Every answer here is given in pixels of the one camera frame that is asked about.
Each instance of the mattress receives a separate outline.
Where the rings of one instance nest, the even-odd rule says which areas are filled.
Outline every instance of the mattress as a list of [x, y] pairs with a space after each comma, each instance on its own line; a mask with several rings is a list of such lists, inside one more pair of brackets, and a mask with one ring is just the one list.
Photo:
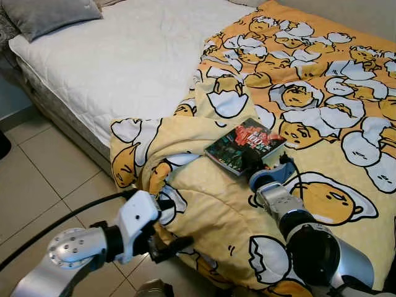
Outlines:
[[9, 45], [109, 146], [114, 118], [170, 115], [188, 89], [204, 40], [252, 11], [226, 0], [128, 0], [104, 7], [101, 20], [32, 43], [19, 35]]

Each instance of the quilted mattress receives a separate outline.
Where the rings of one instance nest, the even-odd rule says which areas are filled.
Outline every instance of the quilted mattress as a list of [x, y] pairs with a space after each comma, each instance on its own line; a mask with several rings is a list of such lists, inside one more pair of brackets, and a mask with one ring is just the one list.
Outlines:
[[19, 35], [9, 45], [109, 146], [114, 118], [170, 115], [188, 89], [204, 40], [252, 11], [226, 0], [127, 0], [104, 7], [101, 20], [32, 43]]

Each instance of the book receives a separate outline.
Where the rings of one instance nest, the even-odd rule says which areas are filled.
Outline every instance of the book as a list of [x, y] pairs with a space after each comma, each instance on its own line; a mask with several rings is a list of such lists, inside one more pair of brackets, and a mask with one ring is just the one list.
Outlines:
[[263, 164], [276, 166], [275, 162], [284, 152], [285, 142], [285, 138], [249, 118], [205, 148], [205, 153], [214, 162], [240, 176], [247, 170], [242, 158], [244, 152], [250, 153], [253, 149]]

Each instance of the blanket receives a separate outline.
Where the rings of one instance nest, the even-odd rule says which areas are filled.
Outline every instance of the blanket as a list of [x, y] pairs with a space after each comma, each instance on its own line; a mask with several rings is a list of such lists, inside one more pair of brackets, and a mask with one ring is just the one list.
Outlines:
[[395, 249], [396, 44], [267, 1], [205, 41], [173, 116], [117, 119], [111, 161], [133, 184], [173, 200], [157, 231], [217, 286], [310, 296], [275, 221], [248, 187], [204, 155], [247, 118], [287, 139], [302, 184], [285, 187], [374, 266], [380, 290]]

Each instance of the floor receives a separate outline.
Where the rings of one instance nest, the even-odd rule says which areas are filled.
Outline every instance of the floor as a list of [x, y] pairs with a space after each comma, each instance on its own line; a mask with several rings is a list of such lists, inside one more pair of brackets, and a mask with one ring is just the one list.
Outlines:
[[[41, 116], [5, 134], [13, 146], [0, 160], [0, 261], [59, 217], [116, 192], [113, 180]], [[0, 296], [9, 296], [37, 265], [56, 233], [100, 220], [112, 222], [123, 203], [120, 198], [86, 210], [27, 249], [0, 272]], [[76, 286], [73, 297], [133, 296], [153, 278], [172, 284], [175, 296], [214, 295], [210, 282], [179, 260], [155, 265], [143, 255], [127, 265], [105, 264]]]

